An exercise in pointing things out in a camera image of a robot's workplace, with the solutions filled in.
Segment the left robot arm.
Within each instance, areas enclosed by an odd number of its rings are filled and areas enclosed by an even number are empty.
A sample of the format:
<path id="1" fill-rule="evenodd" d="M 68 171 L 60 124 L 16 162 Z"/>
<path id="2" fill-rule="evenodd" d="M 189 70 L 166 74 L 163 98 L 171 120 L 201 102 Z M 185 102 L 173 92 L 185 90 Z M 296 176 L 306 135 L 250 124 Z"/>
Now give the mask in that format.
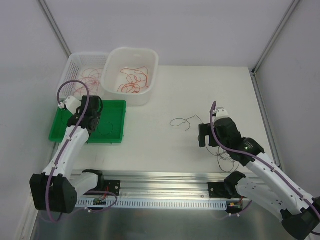
<path id="1" fill-rule="evenodd" d="M 87 169 L 74 180 L 70 179 L 76 158 L 97 129 L 103 110 L 103 101 L 97 95 L 85 95 L 79 103 L 67 121 L 57 153 L 43 172 L 33 174 L 29 181 L 34 206 L 39 211 L 70 214 L 79 197 L 89 191 L 99 195 L 105 189 L 100 170 Z"/>

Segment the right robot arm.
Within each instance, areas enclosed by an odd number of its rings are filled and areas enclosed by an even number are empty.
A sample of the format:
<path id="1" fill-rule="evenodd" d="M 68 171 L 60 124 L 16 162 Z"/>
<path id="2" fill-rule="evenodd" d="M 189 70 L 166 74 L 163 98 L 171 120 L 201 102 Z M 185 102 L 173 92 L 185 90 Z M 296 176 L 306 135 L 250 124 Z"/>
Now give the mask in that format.
<path id="1" fill-rule="evenodd" d="M 232 199 L 245 197 L 278 218 L 283 228 L 296 240 L 313 234 L 320 224 L 320 199 L 299 187 L 252 138 L 243 137 L 229 117 L 198 126 L 201 148 L 221 147 L 232 160 L 257 175 L 263 186 L 234 171 L 224 181 L 208 183 L 210 196 Z"/>

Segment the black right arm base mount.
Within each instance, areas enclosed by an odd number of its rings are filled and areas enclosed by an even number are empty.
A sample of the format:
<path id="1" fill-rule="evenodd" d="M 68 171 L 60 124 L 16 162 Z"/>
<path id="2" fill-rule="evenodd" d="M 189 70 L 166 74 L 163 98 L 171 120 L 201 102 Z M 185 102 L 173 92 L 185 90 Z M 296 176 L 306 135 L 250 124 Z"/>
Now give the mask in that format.
<path id="1" fill-rule="evenodd" d="M 225 182 L 208 182 L 208 194 L 210 198 L 223 198 L 223 199 L 240 199 L 236 188 Z"/>

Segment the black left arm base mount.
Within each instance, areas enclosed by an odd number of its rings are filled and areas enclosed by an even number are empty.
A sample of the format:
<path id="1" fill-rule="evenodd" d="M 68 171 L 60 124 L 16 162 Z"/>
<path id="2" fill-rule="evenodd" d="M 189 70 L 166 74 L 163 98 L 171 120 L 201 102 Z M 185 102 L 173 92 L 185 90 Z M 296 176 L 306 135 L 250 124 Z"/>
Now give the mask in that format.
<path id="1" fill-rule="evenodd" d="M 95 188 L 96 191 L 101 192 L 105 195 L 107 192 L 113 193 L 116 196 L 119 196 L 121 189 L 121 181 L 120 180 L 104 180 L 101 186 L 97 186 Z"/>

